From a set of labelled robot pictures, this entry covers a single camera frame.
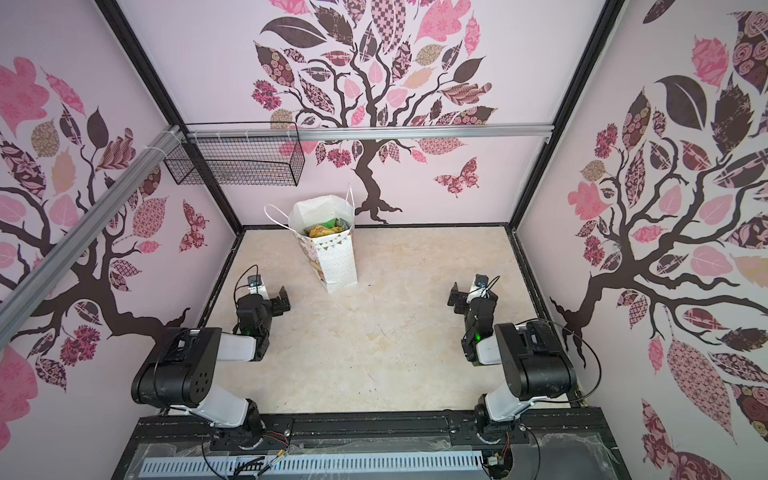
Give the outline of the yellow mango candy bag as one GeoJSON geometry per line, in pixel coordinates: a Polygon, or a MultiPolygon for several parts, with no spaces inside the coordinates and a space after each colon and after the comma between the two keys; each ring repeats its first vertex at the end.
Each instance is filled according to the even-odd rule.
{"type": "Polygon", "coordinates": [[[317,224],[306,231],[309,238],[320,238],[329,235],[340,233],[341,230],[338,226],[327,227],[324,224],[317,224]]]}

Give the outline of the white patterned paper bag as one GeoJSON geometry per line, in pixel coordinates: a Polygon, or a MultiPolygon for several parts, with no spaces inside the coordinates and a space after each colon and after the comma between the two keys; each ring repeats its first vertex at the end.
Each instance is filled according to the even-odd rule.
{"type": "Polygon", "coordinates": [[[273,204],[265,205],[263,211],[272,223],[294,235],[318,279],[332,293],[358,281],[353,247],[355,207],[348,187],[343,197],[324,195],[297,202],[288,214],[273,204]],[[335,218],[343,219],[350,228],[320,238],[307,236],[308,229],[335,218]]]}

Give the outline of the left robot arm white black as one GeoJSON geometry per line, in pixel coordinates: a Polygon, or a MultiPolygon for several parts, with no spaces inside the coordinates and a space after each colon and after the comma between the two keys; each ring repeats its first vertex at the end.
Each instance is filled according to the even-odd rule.
{"type": "Polygon", "coordinates": [[[261,361],[270,345],[273,319],[288,312],[291,303],[284,288],[269,297],[264,287],[256,286],[235,306],[237,324],[231,333],[219,327],[173,328],[134,377],[133,401],[261,437],[265,425],[256,403],[219,385],[215,371],[220,363],[261,361]]]}

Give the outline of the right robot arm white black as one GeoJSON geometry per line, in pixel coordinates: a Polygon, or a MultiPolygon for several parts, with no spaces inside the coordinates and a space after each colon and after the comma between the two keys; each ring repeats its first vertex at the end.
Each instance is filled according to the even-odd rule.
{"type": "Polygon", "coordinates": [[[500,386],[482,395],[474,408],[475,431],[483,440],[503,427],[512,428],[534,405],[553,402],[577,386],[573,364],[549,323],[496,323],[497,302],[484,275],[467,292],[453,285],[447,300],[463,317],[460,345],[465,359],[475,366],[500,366],[504,374],[500,386]]]}

